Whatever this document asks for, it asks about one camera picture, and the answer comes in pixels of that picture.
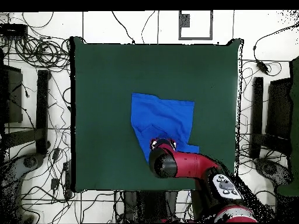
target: green table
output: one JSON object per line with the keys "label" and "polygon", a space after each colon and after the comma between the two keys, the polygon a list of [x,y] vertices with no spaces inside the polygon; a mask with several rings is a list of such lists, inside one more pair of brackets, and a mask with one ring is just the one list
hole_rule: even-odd
{"label": "green table", "polygon": [[235,162],[240,40],[228,45],[84,44],[74,38],[75,189],[188,190],[156,178],[131,127],[131,94],[195,102],[189,144]]}

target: black cable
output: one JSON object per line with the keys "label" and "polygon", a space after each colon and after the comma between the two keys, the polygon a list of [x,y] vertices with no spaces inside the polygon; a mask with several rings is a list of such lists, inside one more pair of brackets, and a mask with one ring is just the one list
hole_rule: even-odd
{"label": "black cable", "polygon": [[66,101],[66,100],[65,100],[65,97],[64,97],[64,94],[65,94],[66,91],[68,91],[69,89],[71,89],[71,87],[68,87],[67,89],[64,90],[64,92],[63,92],[63,94],[62,94],[62,99],[63,99],[64,102],[66,102],[66,103],[68,103],[68,104],[71,104],[71,102]]}
{"label": "black cable", "polygon": [[128,204],[128,202],[125,202],[125,200],[124,200],[123,196],[121,195],[121,193],[119,194],[119,196],[120,196],[122,202],[124,204],[126,204],[126,206],[128,206],[134,212],[135,211],[134,207],[132,205]]}
{"label": "black cable", "polygon": [[36,36],[40,36],[42,37],[43,39],[48,39],[48,40],[51,40],[51,39],[58,39],[58,40],[65,40],[64,38],[59,38],[59,37],[54,37],[54,36],[48,36],[48,35],[43,35],[43,34],[40,34],[39,32],[37,32],[36,30],[34,30],[34,27],[28,25],[24,20],[20,19],[20,18],[17,18],[17,17],[9,17],[9,20],[11,19],[17,19],[17,20],[20,20],[21,22],[24,22],[30,29],[31,31],[36,35]]}
{"label": "black cable", "polygon": [[47,166],[47,170],[46,170],[45,172],[43,172],[42,174],[37,175],[37,176],[33,176],[33,177],[29,178],[29,179],[24,179],[24,180],[31,180],[31,179],[33,179],[33,178],[40,177],[40,176],[44,175],[47,171],[49,171],[49,168],[50,168],[50,167]]}
{"label": "black cable", "polygon": [[61,220],[61,218],[68,212],[68,210],[70,209],[71,205],[72,205],[72,202],[71,202],[70,205],[63,206],[62,210],[60,210],[59,213],[56,214],[56,216],[53,218],[52,222],[50,222],[50,223],[48,223],[48,224],[53,224],[53,223],[56,222],[56,221],[58,221],[58,223],[59,223],[59,221]]}
{"label": "black cable", "polygon": [[41,187],[39,187],[39,186],[34,186],[34,187],[32,187],[32,188],[29,190],[29,192],[31,192],[31,190],[34,189],[34,188],[38,188],[39,190],[42,190],[44,193],[46,193],[46,194],[47,194],[48,196],[50,196],[51,198],[55,199],[57,202],[61,202],[61,203],[65,203],[65,202],[66,202],[66,200],[60,200],[60,199],[57,199],[56,197],[52,196],[51,194],[49,194],[47,191],[45,191],[43,188],[41,188]]}
{"label": "black cable", "polygon": [[75,206],[74,206],[75,218],[76,218],[77,224],[80,224],[79,221],[78,221],[78,219],[77,219],[77,214],[76,214],[76,202],[75,202],[74,205],[75,205]]}
{"label": "black cable", "polygon": [[71,134],[68,133],[68,132],[64,133],[65,131],[66,131],[66,130],[63,130],[63,132],[62,132],[61,139],[60,139],[60,141],[59,141],[58,146],[60,146],[60,143],[61,143],[61,141],[62,141],[62,142],[67,146],[66,148],[70,149],[70,148],[71,148],[71,145],[68,144],[68,143],[66,143],[66,141],[67,141],[67,136],[66,136],[66,134],[68,134],[69,136],[71,136]]}
{"label": "black cable", "polygon": [[[38,187],[38,188],[43,188],[43,187],[44,187],[44,185],[46,184],[46,182],[48,181],[48,179],[49,179],[49,177],[50,177],[50,172],[51,172],[51,171],[49,171],[49,175],[48,175],[48,177],[46,178],[44,184],[43,184],[41,187]],[[37,192],[40,190],[40,189],[38,189],[36,192],[34,192],[34,193],[30,193],[31,190],[32,190],[33,188],[35,188],[35,187],[32,187],[27,193],[25,193],[25,194],[21,194],[21,195],[24,195],[24,197],[23,197],[21,200],[23,200],[23,199],[25,198],[25,196],[27,196],[27,195],[33,195],[33,194],[37,193]]]}
{"label": "black cable", "polygon": [[29,210],[32,206],[35,206],[40,200],[42,200],[43,198],[44,198],[44,196],[46,196],[49,192],[51,191],[51,189],[50,190],[48,190],[39,200],[37,200],[34,204],[31,204],[31,206],[28,208],[28,209],[26,209],[26,210]]}
{"label": "black cable", "polygon": [[53,80],[54,80],[54,82],[55,82],[55,84],[56,84],[56,86],[57,86],[57,89],[58,89],[58,91],[59,91],[59,94],[60,94],[61,98],[64,99],[64,96],[63,96],[63,94],[61,93],[60,88],[58,87],[58,84],[57,84],[55,78],[54,78],[53,76],[52,76],[52,78],[53,78]]}
{"label": "black cable", "polygon": [[34,124],[32,123],[32,120],[31,120],[31,118],[30,118],[30,116],[29,116],[29,114],[28,114],[28,112],[27,112],[27,109],[25,109],[25,108],[23,108],[23,107],[21,107],[20,105],[18,105],[17,104],[17,102],[15,102],[14,100],[12,100],[12,99],[9,99],[13,104],[15,104],[15,105],[17,105],[18,107],[20,107],[26,114],[27,114],[27,116],[28,116],[28,118],[29,118],[29,121],[30,121],[30,123],[31,123],[31,125],[32,125],[32,128],[34,129],[34,136],[36,135],[36,128],[34,127]]}
{"label": "black cable", "polygon": [[26,19],[25,19],[25,17],[24,17],[24,12],[22,13],[22,17],[23,17],[24,21],[26,22],[26,24],[27,24],[28,26],[30,26],[30,27],[35,28],[35,29],[39,29],[39,28],[42,28],[42,27],[46,27],[46,26],[50,23],[50,21],[52,20],[53,15],[54,15],[54,12],[52,12],[52,15],[51,15],[50,20],[49,20],[45,25],[40,26],[40,27],[34,27],[34,26],[30,26],[30,25],[28,24],[28,22],[26,21]]}
{"label": "black cable", "polygon": [[[253,72],[253,69],[250,68],[250,67],[244,69],[244,66],[245,66],[247,63],[249,63],[249,62],[257,63],[256,61],[247,61],[246,63],[244,63],[244,64],[242,65],[242,69],[241,69],[241,71],[242,71],[242,73],[241,73],[241,78],[242,78],[242,82],[243,82],[243,81],[245,82],[245,87],[244,87],[244,89],[243,89],[243,91],[242,91],[243,98],[244,98],[245,100],[247,100],[248,102],[251,102],[250,100],[248,100],[248,99],[245,97],[245,91],[246,91],[248,85],[250,84],[250,82],[251,82],[251,80],[252,80],[252,76],[253,76],[255,73],[257,73],[260,69],[258,69],[258,70],[255,71],[255,72]],[[281,64],[280,64],[279,62],[271,62],[271,63],[265,64],[265,66],[268,67],[268,71],[269,71],[269,72],[272,71],[272,65],[273,65],[273,64],[278,64],[279,67],[280,67],[280,69],[279,69],[279,72],[278,72],[277,74],[275,74],[275,75],[270,75],[270,74],[268,73],[267,75],[269,75],[269,76],[276,76],[276,75],[278,75],[278,74],[281,72],[282,67],[281,67]],[[251,71],[251,74],[250,74],[249,76],[244,77],[244,72],[245,72],[247,69],[249,69],[249,70]],[[250,108],[250,107],[252,107],[252,105],[250,105],[249,107],[247,107],[247,108],[241,110],[241,112],[243,112],[244,110],[246,110],[246,109],[248,109],[248,108]],[[249,157],[249,153],[247,152],[247,151],[249,150],[249,148],[246,148],[246,149],[244,148],[244,146],[247,146],[247,145],[250,146],[249,139],[246,137],[246,135],[250,135],[250,134],[248,134],[248,126],[249,126],[250,124],[248,124],[248,117],[247,117],[246,115],[244,115],[244,114],[241,113],[241,116],[244,116],[244,117],[245,117],[245,121],[246,121],[246,123],[244,124],[244,123],[240,122],[240,124],[243,125],[243,126],[246,126],[246,132],[245,132],[244,134],[240,134],[240,142],[241,142],[242,140],[244,140],[244,141],[247,142],[247,144],[244,144],[244,145],[241,146],[241,149],[240,149],[240,151],[239,151],[239,160],[242,160],[242,159],[244,159],[244,158],[250,158],[250,157]],[[265,158],[268,158],[268,157],[274,152],[273,150],[269,150],[269,149],[267,149],[267,148],[263,148],[263,149],[268,150],[268,153],[265,155]],[[242,174],[238,174],[238,175],[245,175],[245,174],[249,173],[252,169],[255,169],[255,168],[253,167],[253,164],[251,164],[251,167],[248,166],[248,165],[246,165],[246,163],[248,163],[248,162],[253,162],[253,159],[249,159],[249,160],[247,160],[246,162],[242,162],[242,163],[239,164],[239,166],[240,166],[240,165],[244,165],[244,166],[250,168],[250,170],[249,170],[248,172],[246,172],[246,173],[242,173]]]}
{"label": "black cable", "polygon": [[69,40],[66,39],[62,45],[55,41],[41,40],[28,35],[28,38],[15,41],[16,54],[24,61],[35,68],[47,68],[49,71],[59,72],[67,70],[69,66]]}
{"label": "black cable", "polygon": [[[143,27],[143,30],[145,29],[145,26],[147,25],[148,20],[151,18],[151,16],[152,16],[155,12],[156,12],[156,11],[153,11],[153,13],[148,17],[148,19],[147,19],[147,21],[146,21],[146,23],[145,23],[145,25],[144,25],[144,27]],[[142,32],[141,32],[141,38],[142,38],[142,42],[143,42],[143,44],[144,44],[144,40],[143,40],[143,30],[142,30]]]}
{"label": "black cable", "polygon": [[255,50],[256,50],[256,45],[258,44],[258,42],[259,42],[261,39],[266,38],[266,37],[269,37],[269,36],[271,36],[271,35],[273,35],[273,34],[280,33],[280,32],[282,32],[282,31],[291,29],[292,27],[293,27],[293,28],[296,28],[296,27],[298,27],[298,26],[299,26],[299,22],[297,22],[297,23],[295,23],[295,24],[293,24],[293,25],[291,25],[291,26],[289,26],[289,27],[284,27],[284,28],[282,28],[282,29],[279,29],[278,31],[275,31],[275,32],[273,32],[273,33],[267,34],[267,35],[265,35],[265,36],[259,38],[259,39],[256,41],[255,45],[253,46],[253,55],[254,55],[254,57],[255,57],[255,60],[256,60],[256,61],[259,61],[259,60],[256,58],[256,56],[255,56]]}
{"label": "black cable", "polygon": [[177,218],[177,217],[176,217],[176,212],[174,212],[174,213],[171,212],[171,207],[169,206],[168,200],[166,200],[166,205],[168,206],[168,210],[169,210],[169,214],[170,214],[170,216],[168,217],[168,220],[166,222],[169,222],[169,221],[172,221],[173,218]]}
{"label": "black cable", "polygon": [[262,191],[258,191],[257,193],[255,193],[255,195],[258,195],[259,193],[269,193],[269,194],[271,194],[272,196],[274,196],[276,200],[279,200],[278,197],[277,197],[277,195],[274,194],[274,193],[271,192],[271,191],[268,191],[268,190],[262,190]]}
{"label": "black cable", "polygon": [[120,201],[121,197],[119,196],[119,199],[117,200],[116,199],[117,193],[121,194],[123,192],[122,191],[113,191],[113,202],[114,202],[114,204],[113,204],[113,214],[115,214],[115,223],[120,223],[121,220],[122,220],[122,217],[121,217],[121,215],[118,214],[117,209],[116,209],[116,205]]}
{"label": "black cable", "polygon": [[34,144],[34,143],[35,143],[35,141],[33,141],[33,142],[31,142],[31,143],[29,143],[29,144],[27,144],[27,145],[21,147],[21,148],[19,149],[19,151],[17,152],[17,154],[16,154],[13,158],[11,158],[11,159],[8,160],[7,162],[5,162],[4,164],[8,164],[8,163],[10,163],[12,160],[14,160],[14,158],[16,158],[16,157],[19,155],[20,151],[21,151],[23,148],[28,147],[29,145]]}
{"label": "black cable", "polygon": [[160,15],[160,10],[158,10],[157,44],[159,44],[159,15]]}
{"label": "black cable", "polygon": [[82,224],[82,193],[80,193],[80,224]]}
{"label": "black cable", "polygon": [[24,86],[24,84],[21,82],[19,85],[17,85],[12,91],[11,91],[11,93],[13,93],[14,91],[16,91],[19,87],[21,87],[21,86],[23,86],[24,87],[24,89],[25,89],[25,95],[26,95],[26,97],[27,98],[29,98],[29,94],[28,94],[28,92],[27,92],[27,90],[26,90],[26,87]]}
{"label": "black cable", "polygon": [[37,222],[36,222],[36,224],[38,224],[38,222],[40,221],[40,214],[39,214],[39,213],[37,213],[37,212],[35,212],[35,211],[30,211],[30,210],[28,210],[28,209],[25,209],[25,208],[22,207],[22,206],[21,206],[21,208],[22,208],[24,211],[28,211],[28,212],[30,212],[30,213],[34,213],[34,214],[38,215],[39,218],[38,218],[38,220],[37,220]]}
{"label": "black cable", "polygon": [[83,210],[83,212],[82,212],[82,221],[81,221],[81,223],[83,223],[83,221],[84,221],[84,212],[87,211],[88,209],[90,209],[90,208],[95,204],[95,202],[96,202],[96,200],[97,200],[97,198],[98,198],[99,196],[111,196],[111,195],[113,195],[113,193],[111,193],[111,194],[105,194],[105,193],[100,193],[100,194],[98,194],[98,195],[96,196],[95,200],[93,201],[93,203],[92,203],[90,206],[88,206],[86,209]]}
{"label": "black cable", "polygon": [[[114,16],[114,18],[117,20],[117,22],[122,25],[122,27],[125,29],[127,35],[128,35],[128,30],[126,29],[126,27],[118,20],[118,18],[115,16],[114,12],[112,11],[112,15]],[[135,44],[135,41],[131,38],[130,35],[128,35],[128,37],[132,40],[132,44]]]}

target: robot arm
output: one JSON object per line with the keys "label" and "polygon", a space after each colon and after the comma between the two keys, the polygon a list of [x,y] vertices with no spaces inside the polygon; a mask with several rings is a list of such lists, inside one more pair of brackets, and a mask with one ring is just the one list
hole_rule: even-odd
{"label": "robot arm", "polygon": [[159,178],[194,178],[196,191],[204,194],[202,221],[257,222],[223,164],[210,158],[175,151],[173,140],[153,139],[149,167]]}

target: cable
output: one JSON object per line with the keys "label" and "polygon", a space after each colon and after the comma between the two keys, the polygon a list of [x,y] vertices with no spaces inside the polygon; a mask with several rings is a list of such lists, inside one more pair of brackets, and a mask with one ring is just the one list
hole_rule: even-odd
{"label": "cable", "polygon": [[[61,202],[61,203],[65,203],[65,202],[66,202],[65,200],[60,200],[60,199],[57,199],[56,197],[53,197],[51,194],[49,194],[47,191],[45,191],[44,189],[42,189],[42,188],[39,187],[39,186],[34,186],[34,187],[32,187],[32,188],[29,190],[29,192],[31,192],[31,190],[34,189],[34,188],[38,188],[39,190],[42,190],[42,191],[43,191],[44,193],[46,193],[49,197],[55,199],[57,202]],[[27,195],[28,195],[28,193],[26,193],[26,195],[23,196],[23,197],[21,198],[21,200],[23,200]]]}
{"label": "cable", "polygon": [[48,167],[47,167],[47,170],[46,170],[45,172],[43,172],[42,174],[40,174],[40,175],[33,176],[33,177],[29,178],[29,179],[24,179],[24,180],[31,180],[31,179],[33,179],[33,178],[40,177],[40,176],[44,175],[47,171],[49,171],[49,168],[50,168],[50,167],[48,166]]}
{"label": "cable", "polygon": [[80,224],[82,224],[82,193],[80,193]]}
{"label": "cable", "polygon": [[[143,27],[143,30],[145,29],[145,26],[147,25],[147,22],[148,22],[148,20],[151,18],[151,16],[155,13],[156,11],[153,11],[153,13],[148,17],[148,19],[147,19],[147,21],[146,21],[146,23],[145,23],[145,25],[144,25],[144,27]],[[143,44],[144,44],[144,40],[143,40],[143,30],[142,30],[142,32],[141,32],[141,38],[142,38],[142,42],[143,42]]]}
{"label": "cable", "polygon": [[275,195],[275,194],[274,194],[273,192],[271,192],[271,191],[262,190],[262,191],[258,191],[257,193],[255,193],[255,195],[258,195],[259,193],[269,193],[269,194],[271,194],[272,196],[274,196],[276,200],[278,199],[278,198],[277,198],[277,195]]}
{"label": "cable", "polygon": [[265,36],[259,38],[259,39],[256,41],[255,45],[253,46],[253,55],[254,55],[254,57],[255,57],[255,60],[256,60],[256,61],[259,61],[259,60],[256,58],[256,56],[255,56],[255,50],[256,50],[256,45],[258,44],[258,42],[259,42],[261,39],[266,38],[266,37],[269,37],[269,36],[271,36],[271,35],[273,35],[273,34],[276,34],[276,33],[279,33],[279,32],[285,31],[285,30],[288,30],[288,29],[290,29],[290,28],[292,28],[292,27],[293,27],[293,28],[299,27],[299,22],[297,22],[297,23],[295,23],[295,24],[293,24],[293,25],[291,25],[291,26],[289,26],[289,27],[284,27],[284,28],[282,28],[282,29],[279,29],[278,31],[275,31],[275,32],[273,32],[273,33],[267,34],[267,35],[265,35]]}
{"label": "cable", "polygon": [[160,14],[160,10],[158,10],[157,44],[159,44],[159,14]]}
{"label": "cable", "polygon": [[21,151],[23,148],[28,147],[29,145],[34,144],[34,143],[35,143],[35,141],[33,141],[33,142],[31,142],[31,143],[29,143],[29,144],[27,144],[27,145],[21,147],[21,148],[19,149],[19,151],[17,152],[17,154],[16,154],[13,158],[11,158],[11,159],[8,160],[7,162],[5,162],[4,164],[10,163],[12,160],[14,160],[14,158],[16,158],[16,157],[19,155],[20,151]]}
{"label": "cable", "polygon": [[[251,82],[251,80],[252,80],[252,78],[253,78],[253,75],[254,75],[255,73],[259,72],[259,71],[260,71],[260,68],[257,69],[255,72],[254,72],[253,69],[250,68],[250,67],[244,68],[245,65],[246,65],[247,63],[249,63],[249,62],[257,63],[256,61],[247,61],[247,62],[245,62],[245,63],[242,65],[242,68],[241,68],[241,78],[242,78],[242,83],[244,82],[244,83],[245,83],[245,86],[243,87],[241,93],[242,93],[242,95],[243,95],[243,98],[244,98],[246,101],[248,101],[248,102],[252,102],[251,100],[249,100],[249,99],[246,98],[246,96],[245,96],[245,92],[246,92],[246,90],[247,90],[247,88],[248,88],[248,85],[250,84],[250,82]],[[278,71],[277,74],[273,74],[273,75],[271,75],[271,74],[269,74],[269,73],[271,73],[271,71],[272,71],[272,66],[273,66],[274,64],[277,64],[277,65],[279,66],[279,71]],[[267,74],[267,75],[269,75],[269,76],[276,76],[276,75],[278,75],[278,74],[281,72],[281,69],[282,69],[281,64],[280,64],[279,62],[271,62],[271,63],[265,64],[265,66],[267,67],[267,70],[269,71],[269,73]],[[247,70],[250,71],[250,74],[249,74],[248,76],[244,76],[244,72],[247,71]],[[249,153],[248,153],[249,148],[250,148],[250,143],[249,143],[249,139],[248,139],[247,135],[250,135],[250,134],[248,133],[248,126],[249,126],[250,124],[248,124],[248,117],[242,113],[243,111],[245,111],[246,109],[248,109],[248,108],[250,108],[250,107],[252,107],[252,104],[251,104],[250,106],[248,106],[248,107],[242,109],[242,110],[241,110],[241,113],[240,113],[240,117],[241,117],[241,116],[244,116],[244,117],[245,117],[245,123],[242,122],[242,121],[240,121],[240,124],[246,127],[246,131],[245,131],[245,133],[240,134],[240,136],[239,136],[239,141],[240,141],[240,142],[241,142],[241,141],[245,141],[246,144],[243,144],[243,145],[241,146],[241,149],[240,149],[240,151],[239,151],[239,154],[236,154],[236,155],[239,155],[239,161],[240,161],[240,162],[241,162],[243,159],[245,159],[245,161],[244,161],[244,162],[241,162],[241,163],[239,164],[239,166],[240,166],[240,165],[244,165],[244,166],[250,168],[250,170],[247,171],[246,173],[238,174],[239,176],[248,174],[252,169],[255,169],[255,168],[253,167],[253,163],[252,163],[252,162],[253,162],[253,159],[248,159],[248,158],[250,158],[250,157],[249,157]],[[269,156],[273,153],[273,150],[269,150],[269,149],[267,149],[267,148],[263,148],[263,149],[268,150],[268,153],[265,155],[265,158],[268,159]]]}
{"label": "cable", "polygon": [[39,218],[38,218],[38,220],[37,220],[37,222],[36,222],[36,224],[38,224],[38,222],[40,221],[40,214],[39,214],[39,213],[37,213],[37,212],[35,212],[35,211],[30,211],[30,210],[28,210],[28,209],[25,209],[23,206],[21,206],[21,208],[22,208],[24,211],[28,211],[28,212],[30,212],[30,213],[34,213],[34,214],[38,215]]}
{"label": "cable", "polygon": [[65,98],[64,98],[64,94],[65,94],[66,91],[68,91],[69,89],[71,89],[71,87],[68,87],[67,89],[64,90],[64,92],[63,92],[63,94],[62,94],[62,99],[63,99],[64,102],[66,102],[66,103],[68,103],[68,104],[71,104],[71,102],[66,101]]}
{"label": "cable", "polygon": [[52,12],[52,15],[51,15],[50,20],[49,20],[45,25],[40,26],[40,27],[34,27],[34,26],[30,26],[30,25],[28,24],[28,22],[26,21],[26,19],[25,19],[25,17],[24,17],[24,12],[22,13],[22,17],[23,17],[24,21],[26,22],[26,24],[27,24],[28,26],[30,26],[30,27],[35,28],[35,29],[39,29],[39,28],[42,28],[42,27],[46,27],[46,26],[50,23],[50,21],[52,20],[53,15],[54,15],[54,12]]}
{"label": "cable", "polygon": [[[47,193],[49,193],[51,191],[51,189],[50,190],[48,190],[42,197],[41,197],[41,199],[43,199],[44,198],[44,196],[46,196],[47,195]],[[37,204],[37,202],[39,202],[40,201],[40,199],[39,200],[37,200],[34,204],[32,204],[28,209],[30,209],[32,206],[34,206],[34,205],[36,205]]]}
{"label": "cable", "polygon": [[28,35],[28,38],[15,41],[16,54],[21,61],[35,68],[47,68],[49,71],[59,72],[67,70],[69,66],[69,40],[66,39],[61,45],[55,41],[37,39]]}
{"label": "cable", "polygon": [[61,96],[62,99],[64,100],[64,96],[63,96],[63,94],[61,93],[60,88],[58,87],[58,84],[57,84],[55,78],[54,78],[53,76],[52,76],[52,78],[53,78],[53,80],[54,80],[54,82],[55,82],[55,84],[56,84],[56,86],[57,86],[57,89],[58,89],[58,91],[59,91],[60,96]]}
{"label": "cable", "polygon": [[[58,221],[57,224],[59,224],[59,221],[61,220],[61,218],[68,212],[68,210],[70,209],[71,205],[73,202],[71,202],[71,204],[67,205],[67,206],[63,206],[62,210],[59,211],[58,214],[56,214],[56,216],[53,218],[52,222],[48,223],[48,224],[53,224],[54,222]],[[59,217],[59,220],[56,219],[56,217],[61,213],[61,216]]]}
{"label": "cable", "polygon": [[103,196],[103,195],[105,195],[105,196],[111,196],[111,195],[113,195],[113,193],[111,193],[111,194],[105,194],[105,193],[98,194],[96,196],[95,200],[93,201],[93,203],[90,206],[88,206],[86,209],[83,210],[81,223],[83,223],[83,221],[84,221],[84,212],[87,211],[88,209],[90,209],[95,204],[95,202],[96,202],[96,200],[97,200],[97,198],[99,196]]}
{"label": "cable", "polygon": [[78,219],[77,219],[77,214],[76,214],[76,202],[75,202],[74,205],[75,205],[75,206],[74,206],[75,218],[76,218],[77,224],[80,224],[79,221],[78,221]]}
{"label": "cable", "polygon": [[31,123],[31,126],[32,126],[32,128],[34,129],[34,132],[36,132],[36,128],[34,127],[34,124],[32,123],[32,120],[31,120],[31,118],[30,118],[30,116],[29,116],[29,114],[28,114],[28,112],[27,112],[27,109],[25,109],[25,108],[23,108],[23,107],[21,107],[20,105],[18,105],[17,104],[17,102],[15,102],[14,100],[12,100],[12,99],[9,99],[13,104],[15,104],[15,105],[17,105],[18,107],[20,107],[26,114],[27,114],[27,116],[28,116],[28,118],[29,118],[29,121],[30,121],[30,123]]}
{"label": "cable", "polygon": [[121,199],[120,196],[119,196],[119,199],[118,199],[118,200],[116,199],[116,195],[117,195],[117,193],[122,194],[123,191],[113,191],[113,202],[114,202],[114,204],[113,204],[113,214],[115,214],[115,223],[120,223],[120,222],[123,220],[123,218],[124,218],[124,214],[119,215],[118,212],[117,212],[116,205],[117,205],[117,203],[118,203],[118,202],[120,201],[120,199]]}
{"label": "cable", "polygon": [[[117,22],[122,25],[122,27],[125,29],[127,35],[128,35],[128,30],[126,29],[126,27],[118,20],[118,18],[115,16],[114,12],[112,11],[112,15],[114,16],[114,18],[117,20]],[[132,44],[135,44],[135,41],[131,38],[130,35],[128,35],[128,37],[132,40]]]}
{"label": "cable", "polygon": [[169,206],[168,200],[166,200],[166,205],[168,206],[168,210],[170,213],[170,216],[168,217],[168,220],[166,222],[169,222],[169,221],[172,221],[173,218],[177,218],[177,217],[176,217],[176,212],[174,212],[174,213],[171,212],[171,207]]}

